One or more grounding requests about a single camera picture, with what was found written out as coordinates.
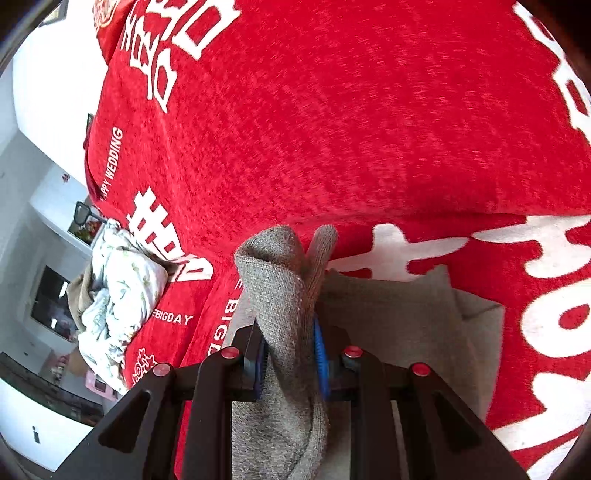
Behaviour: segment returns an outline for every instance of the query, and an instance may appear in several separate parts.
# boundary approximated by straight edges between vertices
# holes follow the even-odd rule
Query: white floral cloth
[[[166,269],[149,258],[134,237],[110,219],[92,251],[93,304],[82,314],[82,357],[111,388],[128,389],[121,373],[125,349],[150,318],[166,282]]]

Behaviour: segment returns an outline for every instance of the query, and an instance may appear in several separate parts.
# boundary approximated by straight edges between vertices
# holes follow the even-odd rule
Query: red fabric
[[[558,59],[510,1],[236,0],[198,60],[173,41],[183,26],[198,41],[216,9],[194,24],[187,13],[163,40],[170,21],[148,3],[111,60],[90,172],[123,214],[148,186],[182,199],[166,208],[189,251],[225,257],[275,223],[591,208],[590,148],[552,80]],[[168,56],[164,112],[150,86],[165,96]]]
[[[130,387],[155,363],[181,365],[195,332],[204,328],[201,313],[212,285],[213,280],[203,280],[166,287],[147,323],[125,351],[123,372]]]
[[[591,408],[581,390],[588,350],[568,355],[565,342],[549,356],[547,339],[527,340],[523,328],[528,306],[578,285],[591,267],[560,257],[567,273],[545,263],[544,275],[554,276],[536,277],[528,261],[542,243],[470,237],[522,224],[523,215],[591,210],[591,132],[575,128],[573,113],[574,104],[587,113],[588,94],[586,103],[573,100],[572,85],[561,93],[560,52],[534,38],[508,0],[216,0],[203,15],[200,2],[164,12],[168,3],[139,0],[128,16],[90,132],[88,185],[104,214],[189,272],[161,310],[177,311],[171,299],[182,284],[203,311],[192,332],[152,317],[130,346],[126,378],[136,360],[177,365],[188,345],[180,361],[187,365],[220,344],[222,317],[239,293],[232,253],[253,233],[289,223],[306,240],[317,225],[334,223],[341,258],[371,251],[372,229],[392,224],[411,243],[466,239],[454,253],[411,261],[407,274],[443,262],[455,287],[506,305],[488,423],[517,425],[497,432],[515,443],[522,465],[575,436],[572,418]],[[174,23],[163,13],[181,15]],[[564,234],[542,231],[551,250],[566,246],[565,258],[584,259],[586,250],[568,250],[569,242],[591,245],[584,225],[567,229],[562,242]],[[191,280],[196,271],[203,279]],[[575,301],[577,292],[563,298]],[[562,330],[548,314],[549,331],[585,332],[585,305],[573,305]],[[550,405],[537,395],[550,396]],[[570,405],[568,418],[539,417],[557,398]],[[529,418],[534,423],[519,423]]]
[[[411,280],[409,275],[425,274],[436,265],[445,264],[448,266],[453,287],[505,306],[501,366],[487,425],[513,451],[525,469],[532,467],[554,448],[576,437],[580,425],[591,411],[591,398],[586,393],[588,387],[584,382],[591,374],[591,340],[587,342],[589,347],[586,351],[579,353],[575,346],[569,345],[571,339],[562,336],[571,332],[571,335],[584,335],[591,339],[591,336],[587,336],[585,326],[590,320],[591,216],[569,219],[581,226],[566,229],[566,250],[556,247],[561,244],[561,236],[551,231],[552,225],[559,219],[560,217],[547,218],[547,224],[539,229],[551,239],[549,244],[545,242],[542,245],[535,240],[509,243],[507,233],[504,234],[505,241],[500,243],[475,238],[479,235],[478,232],[490,234],[495,229],[525,224],[526,217],[518,215],[390,217],[383,219],[384,223],[379,225],[385,225],[393,232],[400,231],[403,239],[387,245],[376,257],[366,257],[359,261],[361,265],[366,265],[366,268],[347,272],[349,275],[362,278],[376,278],[377,275],[377,278],[383,280],[408,281]],[[336,223],[335,226],[339,232],[339,242],[333,259],[351,259],[355,255],[372,250],[379,251],[376,245],[384,245],[375,238],[373,222],[357,225],[349,222]],[[525,236],[533,236],[534,231],[534,227],[527,229]],[[502,239],[503,233],[499,233],[498,236]],[[456,243],[437,247],[434,251],[429,244],[421,244],[430,241],[445,242],[448,239],[456,239]],[[379,270],[372,271],[369,268],[372,265],[380,267],[392,264],[392,259],[403,257],[405,243],[415,244],[415,250],[411,253],[412,258],[430,258],[403,262],[402,268],[394,268],[394,273],[390,277],[384,277],[383,273],[380,275]],[[553,249],[549,248],[549,245],[554,245],[554,248],[558,249],[554,250],[558,254],[550,260],[547,255],[552,253]],[[579,263],[572,260],[573,252],[569,250],[572,246],[584,250],[584,256]],[[451,251],[453,248],[457,249],[448,254],[438,255],[442,250]],[[538,278],[528,273],[527,265],[538,258],[545,258],[546,262],[540,270],[532,272],[549,278]],[[555,270],[556,265],[561,266],[562,272],[565,273],[559,274],[561,272]],[[339,268],[335,262],[329,266]],[[217,285],[215,294],[212,292],[203,310],[203,316],[208,318],[208,334],[205,338],[204,331],[195,335],[182,361],[183,366],[202,361],[208,351],[216,350],[213,345],[221,345],[219,337],[225,332],[224,326],[228,324],[228,317],[232,315],[231,310],[236,307],[234,300],[239,298],[241,292],[235,270],[227,275],[228,281]],[[569,293],[568,289],[571,286],[586,281],[589,282],[585,287],[586,294]],[[541,316],[539,325],[542,327],[542,334],[537,337],[526,337],[522,332],[525,311],[541,297],[553,293],[567,299],[566,306],[558,306],[560,313],[564,313],[549,312]],[[557,300],[551,299],[551,302],[556,303]],[[561,336],[554,336],[551,331],[554,327],[559,328]],[[564,347],[564,352],[556,358],[545,354],[548,353],[545,350],[547,346],[554,342],[561,343]],[[548,384],[538,384],[534,390],[534,380],[539,381],[548,374],[554,376],[551,381]],[[571,388],[562,389],[563,382]],[[544,405],[542,402],[548,398],[549,404]],[[499,430],[501,427],[509,427],[509,431],[502,433]],[[186,431],[185,428],[186,422],[183,424],[183,432]],[[522,442],[532,446],[525,449],[515,447]],[[184,436],[181,436],[179,459],[182,458],[183,447]],[[548,469],[548,474],[558,461]]]
[[[96,38],[107,65],[117,48],[125,18],[133,5],[134,0],[95,0],[92,6]]]

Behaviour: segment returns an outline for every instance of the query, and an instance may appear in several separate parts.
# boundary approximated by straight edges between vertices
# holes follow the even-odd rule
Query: white chinese character
[[[138,349],[138,359],[134,365],[134,373],[131,375],[134,385],[157,364],[158,362],[154,360],[153,355],[146,355],[145,348]]]
[[[515,244],[536,241],[542,249],[541,257],[525,263],[525,271],[535,278],[562,277],[584,267],[591,260],[591,247],[569,242],[566,232],[585,226],[591,215],[529,216],[521,225],[511,225],[473,233],[483,242]]]
[[[412,244],[396,225],[382,223],[374,226],[374,245],[370,252],[332,260],[328,268],[340,272],[369,268],[376,280],[412,281],[420,275],[408,272],[409,262],[450,254],[461,249],[468,240],[453,237]]]
[[[566,55],[564,54],[564,50],[554,38],[548,38],[540,30],[539,26],[534,21],[533,15],[530,14],[525,9],[525,7],[519,3],[513,5],[513,11],[523,20],[527,28],[530,29],[533,37],[548,47],[548,49],[558,57],[558,68],[556,68],[554,71],[552,78],[556,82],[556,85],[558,85],[560,93],[562,93],[564,101],[566,102],[566,106],[569,109],[570,124],[573,126],[573,128],[581,130],[583,135],[587,138],[587,142],[591,144],[591,117],[589,116],[589,112],[591,112],[591,96],[589,95],[584,83],[579,77],[576,76],[573,68],[569,65]],[[568,89],[569,82],[573,82],[581,97],[581,100],[585,105],[587,113],[582,113],[577,108],[573,96],[570,94]]]
[[[209,8],[215,8],[220,20],[203,36],[199,43],[195,43],[187,30],[201,17]],[[238,10],[234,10],[234,0],[206,0],[203,6],[181,27],[180,31],[173,37],[173,43],[182,48],[195,60],[201,58],[203,49],[207,47],[214,38],[240,16]]]
[[[135,212],[133,216],[127,215],[127,220],[135,240],[161,260],[179,264],[169,282],[210,280],[213,277],[213,265],[206,258],[185,254],[174,224],[170,222],[164,226],[168,217],[164,207],[158,203],[152,209],[156,204],[156,195],[151,188],[143,195],[138,192],[134,203]]]
[[[182,7],[169,7],[168,3],[170,0],[150,0],[150,3],[146,7],[147,14],[157,14],[161,18],[168,18],[170,21],[162,33],[162,40],[168,40],[172,34],[174,27],[180,18],[187,13],[191,7],[197,4],[199,0],[187,0]]]
[[[154,41],[151,41],[151,33],[144,31],[144,17],[139,19],[134,14],[134,8],[131,10],[127,19],[125,20],[125,30],[121,40],[121,50],[129,51],[129,66],[140,70],[147,78],[147,99],[154,98],[164,113],[168,113],[168,100],[173,91],[174,84],[177,81],[178,74],[170,66],[170,48],[165,48],[156,56],[156,68],[154,65],[154,56],[160,42],[160,35],[156,35]],[[142,63],[142,50],[146,52],[148,63]],[[164,86],[164,91],[161,93],[158,90],[158,80],[161,78],[160,85]]]
[[[569,310],[591,303],[591,278],[566,285],[535,299],[523,312],[521,332],[539,353],[550,358],[566,358],[591,350],[589,316],[577,328],[560,326]]]
[[[583,425],[591,411],[591,375],[581,381],[543,372],[531,388],[545,411],[493,432],[510,452],[562,437]]]
[[[564,458],[567,456],[568,452],[576,441],[577,439],[575,438],[563,443],[533,464],[533,466],[527,470],[527,474],[530,476],[530,479],[548,480],[550,475],[552,475],[552,472],[554,472],[556,467],[558,467],[562,460],[564,460]]]

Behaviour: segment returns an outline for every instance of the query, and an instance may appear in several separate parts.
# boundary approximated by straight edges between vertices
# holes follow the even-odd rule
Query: white wall
[[[55,471],[91,430],[39,405],[3,380],[0,398],[0,432],[6,443],[48,470]],[[40,443],[35,442],[33,427]]]
[[[90,257],[82,254],[58,235],[52,236],[47,247],[45,264],[67,281],[78,277],[90,262]]]
[[[51,160],[20,132],[0,155],[0,256],[50,166]]]
[[[53,164],[31,196],[30,203],[46,225],[89,257],[90,247],[67,232],[76,202],[84,202],[88,190],[73,177],[64,182],[64,173],[61,167]]]
[[[86,119],[96,113],[107,71],[92,5],[70,0],[66,19],[33,31],[12,61],[19,129],[82,184]]]
[[[4,347],[4,352],[35,375],[49,357],[51,348],[33,338],[26,330],[16,332]]]
[[[22,331],[25,302],[45,255],[41,239],[48,233],[53,234],[25,204],[0,256],[0,350]]]
[[[12,100],[12,62],[0,77],[0,154],[17,133],[17,116]]]
[[[53,330],[47,328],[36,320],[33,320],[30,316],[31,310],[28,310],[28,314],[19,324],[19,332],[25,331],[28,335],[40,342],[42,345],[46,345],[50,350],[53,350],[56,355],[68,355],[76,347],[75,343],[71,343],[64,337],[58,335]]]

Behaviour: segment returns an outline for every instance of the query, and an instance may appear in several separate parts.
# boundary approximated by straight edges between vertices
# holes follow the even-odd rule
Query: red blanket
[[[179,264],[128,348],[130,384],[220,348],[244,239],[289,223],[305,243],[333,223],[335,268],[405,280],[446,263],[455,287],[504,304],[488,423],[526,468],[568,446],[591,407],[591,228],[524,215],[591,212],[591,106],[527,11],[144,0],[117,36],[89,190]]]

